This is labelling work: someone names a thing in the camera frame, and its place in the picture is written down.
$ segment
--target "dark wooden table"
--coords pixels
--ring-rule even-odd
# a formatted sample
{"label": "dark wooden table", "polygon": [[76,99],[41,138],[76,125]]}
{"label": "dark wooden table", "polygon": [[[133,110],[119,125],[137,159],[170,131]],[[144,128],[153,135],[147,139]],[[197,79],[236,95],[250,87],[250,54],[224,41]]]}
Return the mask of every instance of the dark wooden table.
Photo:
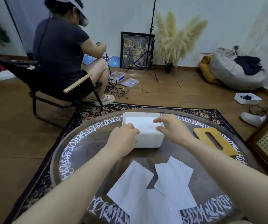
{"label": "dark wooden table", "polygon": [[[238,150],[239,155],[233,157],[234,159],[255,169],[259,168],[251,153],[235,135],[208,120],[171,110],[134,109],[96,117],[69,133],[59,144],[52,158],[50,173],[53,186],[65,180],[105,146],[110,132],[115,127],[122,125],[122,114],[124,112],[174,114],[188,126],[191,132],[194,128],[214,127]],[[90,212],[86,213],[84,222],[86,224],[129,223],[129,216],[106,196],[107,192],[133,160],[155,174],[147,187],[153,188],[158,179],[154,165],[167,162],[170,156],[194,169],[189,188],[198,207],[181,211],[184,223],[226,223],[229,220],[243,217],[199,162],[185,149],[164,138],[160,148],[134,149],[128,156],[120,159],[113,166],[92,200],[88,209]]]}

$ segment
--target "tripod stand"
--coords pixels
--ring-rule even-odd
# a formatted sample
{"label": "tripod stand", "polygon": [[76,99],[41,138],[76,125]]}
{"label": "tripod stand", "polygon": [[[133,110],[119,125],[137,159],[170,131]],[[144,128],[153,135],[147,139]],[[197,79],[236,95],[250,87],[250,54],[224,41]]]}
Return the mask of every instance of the tripod stand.
{"label": "tripod stand", "polygon": [[136,60],[136,62],[134,64],[132,64],[132,66],[126,71],[128,72],[134,65],[136,65],[136,63],[145,55],[147,55],[147,60],[146,60],[146,63],[145,63],[145,67],[142,68],[144,70],[147,70],[147,62],[148,62],[148,59],[150,57],[150,62],[152,64],[152,67],[153,67],[153,71],[154,71],[154,74],[155,74],[155,77],[156,77],[156,80],[158,82],[158,78],[157,78],[157,75],[156,75],[156,72],[155,72],[155,67],[154,67],[154,63],[153,63],[153,60],[152,60],[152,56],[151,56],[151,51],[150,51],[150,44],[151,44],[151,38],[153,37],[152,35],[152,31],[154,30],[154,26],[153,26],[153,21],[154,21],[154,13],[155,13],[155,5],[156,5],[156,0],[154,1],[154,9],[153,9],[153,16],[152,16],[152,24],[151,24],[151,30],[150,30],[150,36],[149,36],[149,45],[147,47],[147,51],[145,51],[145,53],[138,59]]}

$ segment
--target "folding chair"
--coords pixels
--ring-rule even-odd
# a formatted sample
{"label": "folding chair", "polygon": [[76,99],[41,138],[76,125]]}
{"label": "folding chair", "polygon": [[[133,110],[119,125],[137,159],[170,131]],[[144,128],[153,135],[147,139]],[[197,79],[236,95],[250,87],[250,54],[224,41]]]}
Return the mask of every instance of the folding chair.
{"label": "folding chair", "polygon": [[[38,66],[38,62],[32,61],[28,62],[31,66]],[[90,79],[92,74],[88,74],[86,71],[82,71],[81,75],[83,77],[79,79],[77,82],[73,83],[69,87],[67,87],[64,90],[61,90],[51,79],[45,74],[39,73],[39,71],[35,69],[31,70],[28,68],[21,67],[19,65],[25,65],[25,63],[17,63],[14,61],[5,60],[0,57],[0,65],[4,66],[7,70],[12,72],[18,79],[22,80],[24,83],[26,83],[30,88],[29,96],[32,98],[32,110],[34,116],[42,120],[46,123],[52,124],[56,127],[59,127],[61,129],[65,129],[67,131],[71,131],[72,129],[68,129],[65,126],[62,126],[54,121],[48,120],[46,118],[43,118],[37,114],[36,109],[36,100],[42,101],[44,103],[53,105],[55,107],[65,109],[70,107],[75,107],[75,113],[74,113],[74,126],[77,126],[77,117],[80,109],[81,103],[85,103],[82,101],[86,96],[88,96],[91,92],[94,92],[95,96],[97,97],[97,100],[101,104],[101,108],[103,108],[101,99],[99,95],[96,92],[96,89],[102,85],[102,83],[97,83],[94,85]],[[86,92],[80,91],[80,85],[82,88],[86,88]],[[52,101],[46,100],[44,98],[36,96],[36,92],[42,92],[44,94],[47,94],[51,97],[54,97],[58,100],[71,102],[70,105],[63,106],[57,103],[54,103]]]}

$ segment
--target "framed painting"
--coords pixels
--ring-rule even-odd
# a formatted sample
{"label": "framed painting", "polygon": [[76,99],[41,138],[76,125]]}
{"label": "framed painting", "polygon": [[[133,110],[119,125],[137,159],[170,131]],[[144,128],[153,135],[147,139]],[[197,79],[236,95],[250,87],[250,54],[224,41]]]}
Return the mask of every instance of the framed painting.
{"label": "framed painting", "polygon": [[[149,38],[149,34],[121,32],[121,68],[130,68],[139,60],[132,67],[133,69],[151,69],[150,57],[148,60],[147,55],[142,57],[148,49]],[[152,35],[150,42],[151,58],[153,58],[154,42],[155,35]]]}

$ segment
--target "patterned rug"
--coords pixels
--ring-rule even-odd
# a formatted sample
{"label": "patterned rug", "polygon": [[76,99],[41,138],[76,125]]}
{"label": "patterned rug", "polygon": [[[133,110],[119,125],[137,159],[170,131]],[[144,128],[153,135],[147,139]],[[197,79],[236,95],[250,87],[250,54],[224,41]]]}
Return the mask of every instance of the patterned rug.
{"label": "patterned rug", "polygon": [[[235,131],[235,129],[225,120],[221,113],[216,109],[194,109],[194,108],[179,108],[179,107],[160,107],[160,106],[144,106],[144,105],[130,105],[123,103],[112,103],[105,106],[103,109],[96,108],[90,105],[83,105],[81,111],[79,112],[78,125],[83,124],[84,122],[91,120],[94,117],[101,115],[106,115],[108,113],[127,110],[127,109],[139,109],[139,108],[162,108],[169,109],[174,111],[180,111],[188,114],[192,114],[206,120],[209,120],[225,129],[230,131],[232,134],[239,137],[241,141],[244,141],[240,135]],[[70,127],[73,123],[71,118],[67,126]],[[27,188],[24,190],[22,195],[16,201],[12,211],[5,220],[4,224],[12,223],[16,220],[22,213],[27,211],[33,204],[35,204],[40,198],[46,195],[52,189],[51,179],[50,179],[50,162],[54,150],[60,143],[60,141],[68,134],[67,131],[63,131],[58,138],[56,139],[54,145],[46,154],[41,166],[38,171],[35,173],[34,177],[28,184]]]}

